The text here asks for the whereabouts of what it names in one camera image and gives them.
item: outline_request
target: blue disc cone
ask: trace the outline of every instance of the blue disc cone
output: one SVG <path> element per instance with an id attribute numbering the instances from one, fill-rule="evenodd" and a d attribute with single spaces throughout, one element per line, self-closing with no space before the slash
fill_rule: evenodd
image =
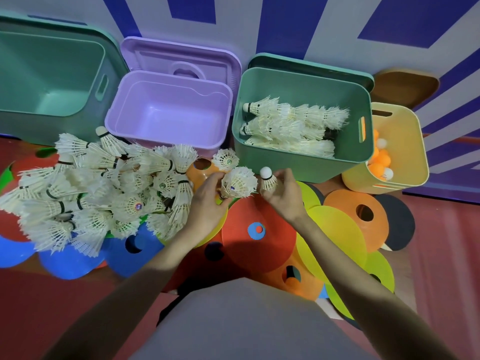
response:
<path id="1" fill-rule="evenodd" d="M 0 268 L 23 263 L 35 253 L 33 242 L 17 242 L 0 236 Z"/>
<path id="2" fill-rule="evenodd" d="M 164 245 L 142 223 L 136 235 L 126 239 L 109 238 L 105 241 L 108 266 L 122 277 L 128 278 L 152 259 Z"/>
<path id="3" fill-rule="evenodd" d="M 41 251 L 38 255 L 43 267 L 51 275 L 60 279 L 76 279 L 88 274 L 105 260 L 104 247 L 105 244 L 96 258 L 82 254 L 70 244 L 63 251 Z"/>

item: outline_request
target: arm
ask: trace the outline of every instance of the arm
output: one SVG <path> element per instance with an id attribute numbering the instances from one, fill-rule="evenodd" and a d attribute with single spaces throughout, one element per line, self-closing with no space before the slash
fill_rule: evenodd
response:
<path id="1" fill-rule="evenodd" d="M 386 360 L 456 359 L 414 311 L 344 254 L 308 216 L 291 169 L 275 175 L 284 188 L 262 195 L 305 239 L 378 354 Z"/>
<path id="2" fill-rule="evenodd" d="M 223 173 L 212 174 L 193 197 L 188 221 L 137 273 L 82 315 L 45 354 L 50 359 L 112 359 L 188 252 L 207 236 L 231 202 L 215 202 Z"/>

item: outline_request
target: person's right hand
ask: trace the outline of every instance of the person's right hand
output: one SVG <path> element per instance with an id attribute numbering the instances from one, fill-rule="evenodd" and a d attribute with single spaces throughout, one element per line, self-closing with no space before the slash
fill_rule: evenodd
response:
<path id="1" fill-rule="evenodd" d="M 273 175 L 283 182 L 283 187 L 279 184 L 275 192 L 261 190 L 260 193 L 286 222 L 293 225 L 299 219 L 307 216 L 302 200 L 302 190 L 295 181 L 290 168 L 278 170 Z"/>

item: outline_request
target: person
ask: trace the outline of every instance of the person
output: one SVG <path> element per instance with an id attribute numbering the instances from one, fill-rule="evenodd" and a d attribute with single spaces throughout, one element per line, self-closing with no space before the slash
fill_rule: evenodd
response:
<path id="1" fill-rule="evenodd" d="M 327 278 L 382 359 L 456 357 L 397 296 L 345 255 L 309 218 L 291 169 L 264 199 L 305 239 Z M 45 354 L 111 359 L 168 283 L 183 257 L 219 223 L 231 199 L 215 202 L 223 173 L 195 192 L 188 221 L 133 276 L 81 316 Z M 191 292 L 132 359 L 372 359 L 314 303 L 242 278 Z"/>

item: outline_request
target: bin lid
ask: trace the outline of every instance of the bin lid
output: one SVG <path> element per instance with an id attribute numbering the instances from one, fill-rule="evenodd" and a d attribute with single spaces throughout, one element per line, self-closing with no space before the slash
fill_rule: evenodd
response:
<path id="1" fill-rule="evenodd" d="M 357 70 L 327 66 L 326 64 L 308 62 L 270 53 L 259 53 L 250 60 L 248 68 L 262 67 L 272 70 L 308 74 L 311 76 L 332 78 L 334 80 L 353 82 L 364 87 L 368 92 L 374 89 L 374 77 Z"/>
<path id="2" fill-rule="evenodd" d="M 233 92 L 235 105 L 242 65 L 228 50 L 129 36 L 120 50 L 130 71 L 148 71 L 221 82 Z"/>
<path id="3" fill-rule="evenodd" d="M 411 69 L 391 68 L 375 74 L 372 102 L 404 106 L 409 109 L 430 98 L 440 86 L 434 75 Z"/>

